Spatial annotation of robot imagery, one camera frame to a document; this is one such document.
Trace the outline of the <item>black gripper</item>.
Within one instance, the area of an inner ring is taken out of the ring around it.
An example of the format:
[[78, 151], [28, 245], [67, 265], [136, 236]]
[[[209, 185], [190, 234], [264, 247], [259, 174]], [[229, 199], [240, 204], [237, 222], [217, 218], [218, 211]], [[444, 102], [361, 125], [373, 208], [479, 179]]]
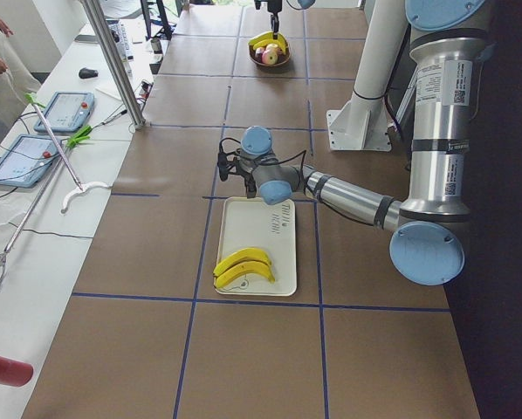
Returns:
[[246, 197], [254, 198], [257, 196], [257, 184], [252, 174], [253, 168], [247, 161], [243, 161], [241, 158], [234, 158], [234, 166], [236, 174], [240, 175], [244, 179], [244, 186], [246, 188]]
[[271, 13], [272, 38], [277, 39], [279, 34], [278, 14], [282, 11], [282, 0], [267, 0], [267, 10]]

